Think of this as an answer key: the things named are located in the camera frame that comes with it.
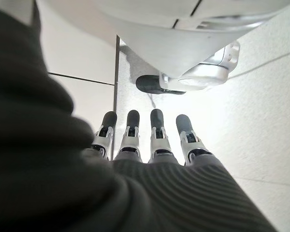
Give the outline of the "robot left hand dark glove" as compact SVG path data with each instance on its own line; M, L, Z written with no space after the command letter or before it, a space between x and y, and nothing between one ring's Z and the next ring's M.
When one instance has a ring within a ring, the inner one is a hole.
M0 1L0 232L273 232L219 160L106 161L40 45L35 1Z

